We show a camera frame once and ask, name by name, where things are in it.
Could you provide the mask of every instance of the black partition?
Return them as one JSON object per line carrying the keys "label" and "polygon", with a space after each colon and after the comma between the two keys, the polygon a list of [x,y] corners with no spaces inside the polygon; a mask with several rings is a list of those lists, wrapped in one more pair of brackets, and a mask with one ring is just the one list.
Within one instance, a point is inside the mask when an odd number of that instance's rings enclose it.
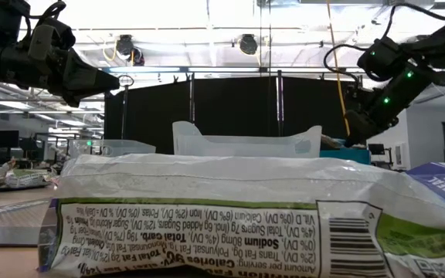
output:
{"label": "black partition", "polygon": [[[123,97],[120,93],[107,100],[106,139],[121,139],[123,109],[118,101],[123,103]],[[124,139],[153,145],[159,154],[173,154],[172,123],[179,120],[190,120],[190,82],[128,91]]]}
{"label": "black partition", "polygon": [[277,137],[276,77],[195,80],[195,125],[204,135]]}
{"label": "black partition", "polygon": [[[351,85],[341,82],[342,92]],[[348,134],[338,94],[338,81],[283,77],[284,136],[321,125],[322,133],[345,139]],[[346,109],[355,105],[345,99]]]}

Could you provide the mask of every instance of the ceiling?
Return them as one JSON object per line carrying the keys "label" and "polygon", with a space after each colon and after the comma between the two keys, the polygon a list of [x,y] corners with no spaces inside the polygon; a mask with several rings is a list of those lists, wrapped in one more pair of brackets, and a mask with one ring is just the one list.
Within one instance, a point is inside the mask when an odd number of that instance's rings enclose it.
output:
{"label": "ceiling", "polygon": [[[42,14],[53,0],[27,0],[32,15]],[[391,6],[385,0],[331,0],[331,19],[325,0],[271,1],[271,6],[260,8],[256,0],[65,0],[66,9],[59,20],[73,29],[76,36],[74,49],[87,63],[100,67],[129,66],[129,62],[114,55],[114,46],[120,35],[132,35],[134,44],[141,49],[145,66],[197,66],[197,67],[293,67],[323,68],[324,54],[332,47],[333,39],[329,22],[334,30],[335,44],[348,43],[369,46],[380,37],[389,19]],[[433,12],[445,15],[445,0],[409,0]],[[418,35],[428,35],[445,22],[430,18],[409,8],[398,8],[389,37],[405,42]],[[21,26],[21,37],[25,35]],[[260,47],[256,55],[248,56],[239,50],[242,34],[253,34]],[[356,50],[337,51],[338,65],[356,67],[362,53]],[[328,60],[334,65],[334,59]],[[173,73],[132,74],[136,87],[171,83]],[[248,76],[248,73],[197,73],[195,78]],[[294,76],[315,78],[319,73]],[[365,81],[368,86],[375,83]],[[427,90],[417,100],[440,92]],[[20,90],[15,86],[0,84],[0,98],[24,100],[41,98],[53,100],[46,91]],[[434,98],[427,103],[443,101]],[[31,110],[71,111],[56,102],[26,103]],[[0,110],[11,107],[2,105]],[[40,117],[47,124],[75,127],[63,120],[75,120],[86,127],[101,127],[97,115],[104,110],[104,103],[83,102],[81,111],[96,114],[47,114]]]}

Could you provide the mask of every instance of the teal box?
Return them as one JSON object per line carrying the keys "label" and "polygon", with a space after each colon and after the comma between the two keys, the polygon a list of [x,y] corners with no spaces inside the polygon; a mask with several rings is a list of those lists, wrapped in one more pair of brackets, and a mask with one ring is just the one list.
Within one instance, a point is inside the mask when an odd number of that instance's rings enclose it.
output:
{"label": "teal box", "polygon": [[339,158],[370,165],[369,150],[340,149],[336,151],[321,151],[321,158]]}

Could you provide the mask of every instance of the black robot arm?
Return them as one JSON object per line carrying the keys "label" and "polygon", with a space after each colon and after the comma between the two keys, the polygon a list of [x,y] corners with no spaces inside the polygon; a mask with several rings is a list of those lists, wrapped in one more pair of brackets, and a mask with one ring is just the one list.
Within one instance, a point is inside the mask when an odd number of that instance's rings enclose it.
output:
{"label": "black robot arm", "polygon": [[[86,64],[73,50],[71,28],[57,20],[65,7],[58,1],[41,16],[31,16],[24,0],[0,0],[0,82],[44,88],[78,107],[84,97],[118,89],[120,83]],[[28,31],[17,42],[22,17]],[[39,20],[32,33],[30,19]]]}
{"label": "black robot arm", "polygon": [[[439,15],[436,18],[445,20]],[[358,108],[345,114],[350,127],[346,147],[395,126],[398,123],[396,116],[431,83],[445,86],[445,72],[433,69],[445,69],[445,26],[414,43],[393,42],[387,36],[388,31],[365,50],[358,66],[374,81],[390,81],[382,89],[373,91],[358,88],[358,84],[349,88],[346,97],[357,102]]]}

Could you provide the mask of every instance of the clear plastic bin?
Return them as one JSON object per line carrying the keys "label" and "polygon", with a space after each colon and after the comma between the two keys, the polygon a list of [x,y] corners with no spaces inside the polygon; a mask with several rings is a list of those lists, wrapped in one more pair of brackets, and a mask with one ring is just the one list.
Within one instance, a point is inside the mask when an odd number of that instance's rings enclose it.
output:
{"label": "clear plastic bin", "polygon": [[203,136],[189,122],[173,123],[175,154],[221,157],[318,158],[322,127],[290,137]]}
{"label": "clear plastic bin", "polygon": [[125,154],[153,154],[155,147],[129,140],[70,140],[70,157],[81,154],[95,154],[117,157]]}

